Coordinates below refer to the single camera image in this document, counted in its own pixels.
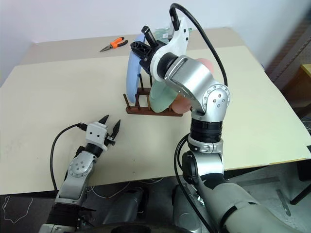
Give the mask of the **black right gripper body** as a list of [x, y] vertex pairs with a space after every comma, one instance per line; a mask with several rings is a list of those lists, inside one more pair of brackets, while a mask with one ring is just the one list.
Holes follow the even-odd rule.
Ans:
[[159, 40], [157, 40], [157, 43], [158, 43], [158, 46], [156, 46], [156, 47], [154, 47], [154, 48], [153, 48], [152, 46], [150, 46], [150, 47], [152, 48], [152, 52], [150, 53], [148, 59], [147, 59], [147, 60], [141, 60], [141, 61], [140, 61], [141, 66], [144, 68], [144, 70], [145, 70], [147, 73], [150, 73], [151, 60], [152, 60], [152, 57], [154, 56], [155, 52], [156, 52], [157, 50], [159, 50], [161, 47], [167, 45], [166, 43], [161, 42], [161, 41], [159, 41]]

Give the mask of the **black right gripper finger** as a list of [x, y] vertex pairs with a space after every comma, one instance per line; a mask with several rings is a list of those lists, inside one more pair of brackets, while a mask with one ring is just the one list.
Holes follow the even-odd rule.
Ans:
[[141, 60], [147, 60], [152, 48], [141, 41], [134, 41], [130, 44], [132, 52]]
[[144, 34], [147, 42], [149, 43], [150, 46], [158, 46], [157, 41], [155, 40], [150, 28], [148, 26], [143, 26], [141, 29], [141, 32]]

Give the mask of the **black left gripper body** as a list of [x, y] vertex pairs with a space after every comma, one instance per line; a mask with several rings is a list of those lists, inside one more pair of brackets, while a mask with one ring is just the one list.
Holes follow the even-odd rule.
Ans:
[[108, 146], [109, 144], [111, 144], [112, 146], [115, 145], [115, 137], [116, 135], [114, 133], [112, 133], [111, 135], [107, 134], [105, 139], [104, 139], [104, 145]]

